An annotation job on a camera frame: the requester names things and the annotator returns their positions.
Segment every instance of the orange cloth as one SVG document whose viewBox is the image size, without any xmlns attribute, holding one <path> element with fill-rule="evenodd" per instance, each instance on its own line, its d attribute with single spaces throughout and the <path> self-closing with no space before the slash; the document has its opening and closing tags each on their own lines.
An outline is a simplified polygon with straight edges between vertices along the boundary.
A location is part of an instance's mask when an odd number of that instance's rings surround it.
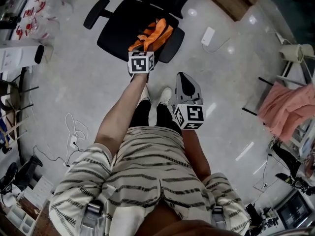
<svg viewBox="0 0 315 236">
<path fill-rule="evenodd" d="M 128 50 L 132 52 L 136 47 L 143 45 L 143 50 L 145 52 L 155 52 L 158 50 L 172 35 L 173 27 L 166 24 L 166 20 L 162 18 L 158 21 L 158 23 L 155 25 L 155 23 L 151 23 L 149 27 L 154 27 L 154 30 L 151 29 L 145 29 L 144 33 L 149 35 L 138 35 L 138 40 L 131 45 Z"/>
<path fill-rule="evenodd" d="M 296 90 L 275 82 L 258 111 L 258 117 L 269 131 L 288 142 L 298 125 L 315 114 L 315 88 L 313 84 Z"/>
</svg>

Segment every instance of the pink cloth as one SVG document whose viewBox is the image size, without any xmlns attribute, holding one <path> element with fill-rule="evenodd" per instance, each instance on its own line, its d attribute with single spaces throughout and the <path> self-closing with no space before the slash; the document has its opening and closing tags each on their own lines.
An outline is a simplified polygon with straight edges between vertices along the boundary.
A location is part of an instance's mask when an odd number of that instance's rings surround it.
<svg viewBox="0 0 315 236">
<path fill-rule="evenodd" d="M 258 117 L 271 133 L 288 142 L 296 129 L 315 114 L 315 88 L 313 84 L 296 90 L 275 82 L 258 111 Z"/>
</svg>

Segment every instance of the tiled floor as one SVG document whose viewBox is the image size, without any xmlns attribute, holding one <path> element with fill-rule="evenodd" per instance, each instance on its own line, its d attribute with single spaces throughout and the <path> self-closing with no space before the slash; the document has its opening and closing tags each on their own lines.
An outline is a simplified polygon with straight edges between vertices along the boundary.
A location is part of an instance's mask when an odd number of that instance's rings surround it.
<svg viewBox="0 0 315 236">
<path fill-rule="evenodd" d="M 74 0 L 73 15 L 68 21 L 61 20 L 50 63 L 33 69 L 32 85 L 40 87 L 31 95 L 38 125 L 27 110 L 30 120 L 26 125 L 28 134 L 21 139 L 23 153 L 32 154 L 33 146 L 38 145 L 50 156 L 47 141 L 53 156 L 64 158 L 68 138 L 64 117 L 68 112 L 89 129 L 88 139 L 79 140 L 79 147 L 91 144 L 103 117 L 130 81 L 126 63 L 96 45 L 107 19 L 100 18 L 92 30 L 83 27 L 86 15 L 97 1 Z M 114 11 L 121 1 L 110 0 L 107 9 Z M 211 170 L 226 174 L 245 203 L 259 198 L 258 206 L 273 205 L 290 191 L 280 181 L 261 189 L 272 136 L 256 117 L 241 110 L 245 105 L 252 109 L 265 90 L 266 85 L 258 76 L 273 81 L 284 68 L 278 53 L 280 44 L 271 34 L 273 26 L 260 10 L 265 3 L 270 1 L 260 0 L 259 6 L 252 7 L 242 21 L 234 23 L 210 0 L 188 0 L 182 10 L 184 19 L 180 21 L 180 28 L 186 33 L 183 44 L 169 64 L 156 66 L 148 84 L 154 106 L 165 86 L 175 88 L 179 71 L 200 84 L 207 119 L 197 133 Z M 276 11 L 274 5 L 269 7 Z M 190 8 L 196 10 L 195 17 L 188 14 Z M 217 30 L 211 44 L 205 47 L 208 52 L 214 52 L 231 38 L 214 54 L 207 53 L 200 43 L 207 26 Z M 154 118 L 152 111 L 151 124 Z M 44 164 L 39 172 L 58 184 L 67 170 L 62 161 L 51 162 L 36 154 Z M 271 185 L 279 172 L 285 169 L 270 157 L 264 182 Z"/>
</svg>

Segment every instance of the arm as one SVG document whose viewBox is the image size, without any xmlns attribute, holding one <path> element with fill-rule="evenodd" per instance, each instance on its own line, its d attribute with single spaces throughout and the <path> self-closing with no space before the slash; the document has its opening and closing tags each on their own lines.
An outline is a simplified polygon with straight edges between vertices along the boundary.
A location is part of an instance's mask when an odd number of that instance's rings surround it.
<svg viewBox="0 0 315 236">
<path fill-rule="evenodd" d="M 86 205 L 97 198 L 110 176 L 112 155 L 102 144 L 88 147 L 72 164 L 57 186 L 49 207 L 49 216 L 62 236 L 78 235 Z"/>
<path fill-rule="evenodd" d="M 185 154 L 200 181 L 211 175 L 209 163 L 194 130 L 182 130 Z"/>
<path fill-rule="evenodd" d="M 215 173 L 204 179 L 202 183 L 206 186 L 207 191 L 215 197 L 216 205 L 222 207 L 226 229 L 245 235 L 250 227 L 249 215 L 225 175 Z"/>
<path fill-rule="evenodd" d="M 133 113 L 147 81 L 147 74 L 138 74 L 107 113 L 96 135 L 95 143 L 105 145 L 114 156 L 129 128 Z"/>
</svg>

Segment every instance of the strap buckle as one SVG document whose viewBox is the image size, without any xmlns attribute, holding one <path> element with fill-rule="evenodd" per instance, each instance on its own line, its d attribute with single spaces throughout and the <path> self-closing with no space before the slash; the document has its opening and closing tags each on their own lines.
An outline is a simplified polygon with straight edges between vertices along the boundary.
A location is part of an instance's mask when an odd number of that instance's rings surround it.
<svg viewBox="0 0 315 236">
<path fill-rule="evenodd" d="M 99 200 L 89 202 L 85 210 L 81 226 L 93 230 L 97 225 L 97 220 L 103 211 L 103 207 L 103 203 Z"/>
<path fill-rule="evenodd" d="M 221 206 L 215 206 L 213 208 L 212 217 L 218 228 L 226 229 L 225 218 L 223 216 L 223 208 Z"/>
</svg>

